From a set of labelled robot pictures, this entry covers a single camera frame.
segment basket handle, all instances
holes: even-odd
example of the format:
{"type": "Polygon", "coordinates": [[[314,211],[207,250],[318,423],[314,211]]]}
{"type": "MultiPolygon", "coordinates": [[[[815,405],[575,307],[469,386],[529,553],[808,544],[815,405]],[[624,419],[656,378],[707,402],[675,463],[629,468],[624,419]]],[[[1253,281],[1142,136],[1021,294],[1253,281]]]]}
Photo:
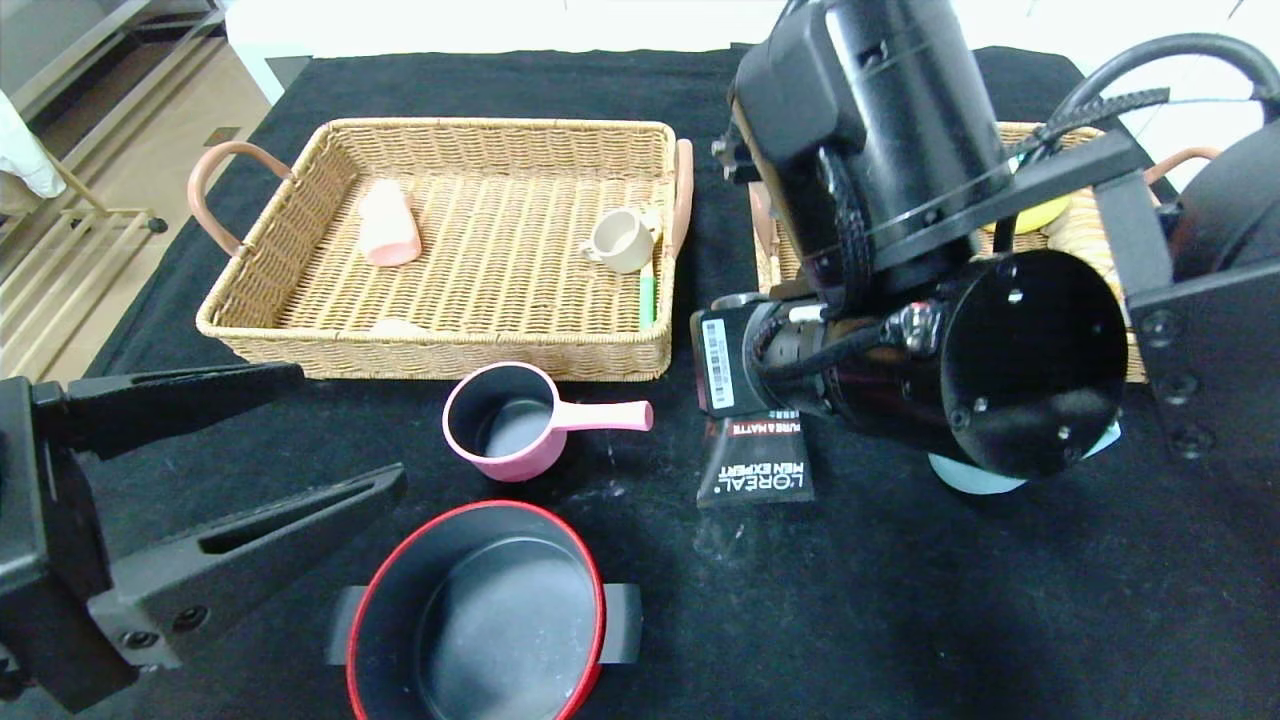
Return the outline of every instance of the basket handle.
{"type": "Polygon", "coordinates": [[[689,234],[689,219],[694,211],[694,143],[687,140],[676,141],[676,208],[671,217],[671,242],[667,243],[672,258],[680,255],[689,234]]]}
{"type": "Polygon", "coordinates": [[[778,238],[773,233],[773,217],[769,209],[773,205],[769,191],[763,182],[746,183],[746,196],[751,201],[751,225],[755,236],[760,238],[760,245],[769,255],[777,255],[778,238]]]}
{"type": "Polygon", "coordinates": [[[200,227],[205,228],[205,232],[214,238],[223,250],[227,251],[232,258],[239,258],[244,246],[241,241],[230,233],[214,214],[209,211],[209,205],[205,202],[205,190],[209,184],[209,176],[214,174],[218,165],[232,154],[252,155],[259,163],[266,165],[269,170],[275,173],[275,177],[280,179],[287,179],[293,176],[289,167],[284,163],[276,160],[270,152],[262,150],[257,145],[251,142],[243,142],[239,140],[232,140],[229,142],[221,142],[205,151],[196,160],[196,167],[191,169],[191,177],[187,178],[187,205],[191,206],[191,215],[196,218],[200,227]]]}
{"type": "Polygon", "coordinates": [[[1172,170],[1174,168],[1181,165],[1183,163],[1190,160],[1192,158],[1203,158],[1204,160],[1213,160],[1221,154],[1222,151],[1216,147],[1188,147],[1185,150],[1179,150],[1178,152],[1174,152],[1169,158],[1165,158],[1164,160],[1147,168],[1147,172],[1142,174],[1142,179],[1147,184],[1151,184],[1158,181],[1160,178],[1165,177],[1169,173],[1169,170],[1172,170]]]}

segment black bracket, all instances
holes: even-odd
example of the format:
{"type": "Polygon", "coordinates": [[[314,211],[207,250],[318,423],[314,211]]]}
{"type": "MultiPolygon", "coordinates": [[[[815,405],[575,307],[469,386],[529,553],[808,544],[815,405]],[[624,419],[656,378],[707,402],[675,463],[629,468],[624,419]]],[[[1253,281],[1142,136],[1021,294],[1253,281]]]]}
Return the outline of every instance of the black bracket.
{"type": "MultiPolygon", "coordinates": [[[[1128,176],[1134,168],[1140,168],[1144,159],[1138,143],[1120,133],[1103,135],[1046,158],[1015,173],[1004,191],[960,213],[943,217],[899,242],[877,249],[876,270],[906,263],[957,237],[964,237],[975,228],[1018,214],[1039,202],[1128,176]]],[[[945,197],[940,197],[934,204],[943,200],[945,197]]],[[[1147,214],[1152,214],[1149,202],[1146,208],[1147,214]]],[[[872,228],[868,232],[874,234],[878,229],[872,228]]]]}
{"type": "Polygon", "coordinates": [[[198,646],[381,516],[404,491],[390,465],[259,509],[111,564],[88,611],[133,666],[179,667],[198,646]]]}
{"type": "Polygon", "coordinates": [[[1275,457],[1280,258],[1129,296],[1169,450],[1275,457]]]}
{"type": "Polygon", "coordinates": [[[1107,238],[1116,238],[1110,242],[1111,258],[1125,296],[1172,284],[1174,264],[1142,170],[1093,186],[1093,197],[1107,238]]]}
{"type": "Polygon", "coordinates": [[[0,380],[0,700],[40,684],[77,712],[180,665],[398,500],[392,465],[109,561],[77,452],[111,457],[302,382],[285,363],[0,380]]]}

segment white mug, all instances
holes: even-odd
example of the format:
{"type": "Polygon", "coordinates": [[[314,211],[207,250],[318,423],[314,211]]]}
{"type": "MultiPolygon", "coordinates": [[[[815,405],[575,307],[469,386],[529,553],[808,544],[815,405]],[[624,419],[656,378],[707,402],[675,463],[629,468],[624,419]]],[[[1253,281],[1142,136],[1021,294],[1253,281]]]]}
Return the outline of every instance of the white mug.
{"type": "Polygon", "coordinates": [[[662,233],[657,213],[620,208],[605,213],[581,245],[588,258],[618,273],[634,273],[653,259],[653,245],[662,233]]]}

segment barcode label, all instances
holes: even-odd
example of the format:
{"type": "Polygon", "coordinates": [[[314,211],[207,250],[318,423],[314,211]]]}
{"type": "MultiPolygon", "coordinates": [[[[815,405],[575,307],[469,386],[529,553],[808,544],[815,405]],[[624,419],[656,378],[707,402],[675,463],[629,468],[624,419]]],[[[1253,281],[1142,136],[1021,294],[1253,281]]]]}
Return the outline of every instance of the barcode label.
{"type": "Polygon", "coordinates": [[[703,320],[703,348],[707,351],[707,384],[712,392],[712,409],[732,407],[733,380],[728,370],[724,320],[703,320]]]}

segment pink cup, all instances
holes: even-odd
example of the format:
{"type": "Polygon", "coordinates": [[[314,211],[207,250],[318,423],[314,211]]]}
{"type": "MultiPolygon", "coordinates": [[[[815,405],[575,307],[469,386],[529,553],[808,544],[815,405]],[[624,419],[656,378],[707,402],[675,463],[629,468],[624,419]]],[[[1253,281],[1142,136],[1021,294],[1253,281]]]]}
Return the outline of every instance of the pink cup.
{"type": "Polygon", "coordinates": [[[413,213],[393,179],[380,179],[360,201],[357,245],[370,265],[390,268],[416,260],[422,254],[413,213]]]}
{"type": "Polygon", "coordinates": [[[550,468],[570,430],[653,428],[648,401],[613,405],[564,402],[552,378],[526,363],[480,368],[444,404],[444,439],[481,473],[520,483],[550,468]]]}

